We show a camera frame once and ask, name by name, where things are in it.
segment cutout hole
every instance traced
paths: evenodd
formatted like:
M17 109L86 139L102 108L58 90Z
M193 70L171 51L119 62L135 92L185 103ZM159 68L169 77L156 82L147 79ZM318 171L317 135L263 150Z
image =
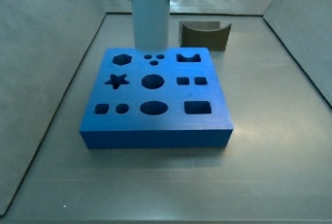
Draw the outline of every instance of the cutout hole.
M116 76L114 74L110 74L108 76L108 81L105 81L102 84L109 84L112 86L112 89L117 89L121 84L128 84L129 82L125 81L127 75L123 74L120 76Z
M207 101L185 101L184 112L187 114L208 114L211 113L211 105Z
M155 57L156 57L157 59L163 59L163 58L164 58L164 55L157 54Z
M203 77L195 77L193 78L193 84L196 84L196 85L206 85L207 84L206 78L203 78Z
M108 104L96 104L94 105L94 114L105 114L108 112Z
M127 104L119 104L119 105L114 107L116 113L125 113L128 110L129 110L129 107L128 107Z
M168 106L157 101L149 101L140 105L140 112L147 115L159 115L168 110Z
M159 88L164 83L164 79L159 75L147 75L141 78L141 86L147 89Z
M112 62L112 64L121 66L121 65L129 64L131 59L132 59L132 57L129 55L120 54L120 55L112 57L110 62Z
M157 63L159 63L159 62L155 61L155 60L152 60L152 61L148 62L148 64L152 65L152 66L157 65Z
M180 54L176 54L177 62L200 62L199 54L195 54L192 57L184 57Z
M177 85L188 85L188 78L187 77L177 77L176 83L177 83Z

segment square hole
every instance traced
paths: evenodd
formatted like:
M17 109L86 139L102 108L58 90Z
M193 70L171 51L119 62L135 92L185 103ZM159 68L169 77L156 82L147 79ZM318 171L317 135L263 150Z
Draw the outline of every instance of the square hole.
M177 83L177 85L188 85L188 78L187 77L177 77L176 83Z
M207 101L185 101L184 112L187 114L207 114L211 113L211 105Z
M206 78L203 78L203 77L195 77L193 78L193 84L196 84L196 85L206 85L207 84Z
M94 106L94 114L105 114L108 112L108 104L96 104Z

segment metal floor surface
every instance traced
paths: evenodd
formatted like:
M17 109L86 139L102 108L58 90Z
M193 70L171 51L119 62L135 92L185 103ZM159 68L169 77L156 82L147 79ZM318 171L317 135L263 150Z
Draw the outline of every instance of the metal floor surface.
M227 148L88 150L78 124L105 48L132 47L131 16L106 16L2 220L332 220L332 114L260 17L211 52L234 132Z

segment circular hole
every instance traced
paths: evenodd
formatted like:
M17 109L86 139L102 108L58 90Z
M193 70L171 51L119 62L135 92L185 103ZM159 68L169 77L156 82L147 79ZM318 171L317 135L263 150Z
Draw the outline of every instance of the circular hole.
M163 59L163 58L164 58L164 56L163 56L161 54L157 54L155 57L156 57L157 59Z
M116 107L114 107L114 111L117 113L124 113L129 110L129 107L127 104L119 104Z
M168 110L168 106L157 101L149 101L140 105L140 112L148 115L163 114Z
M152 66L157 65L157 61L152 60L152 61L148 62L148 64L152 65Z
M141 78L141 86L147 89L159 88L164 83L164 79L159 75L147 75Z

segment small circular hole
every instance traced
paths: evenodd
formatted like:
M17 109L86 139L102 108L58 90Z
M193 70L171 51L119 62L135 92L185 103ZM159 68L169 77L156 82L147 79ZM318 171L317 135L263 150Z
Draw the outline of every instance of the small circular hole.
M163 59L163 58L164 58L164 56L163 56L161 54L157 54L155 57L156 57L157 59Z
M157 61L152 60L152 61L148 62L148 64L152 65L152 66L157 65Z
M129 107L127 104L119 104L116 107L114 107L114 111L116 113L124 113L129 110Z
M141 86L147 89L159 88L164 83L164 79L159 75L147 75L141 78Z

